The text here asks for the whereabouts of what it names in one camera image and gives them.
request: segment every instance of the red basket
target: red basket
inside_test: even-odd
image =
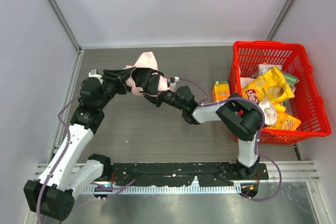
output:
[[[296,131],[269,130],[264,128],[260,143],[289,145],[314,136],[329,136],[331,127],[312,76],[312,66],[300,44],[274,41],[237,41],[230,72],[230,91],[242,94],[239,77],[250,77],[258,64],[282,65],[282,70],[299,78],[295,98],[290,99],[292,115],[301,120]]]

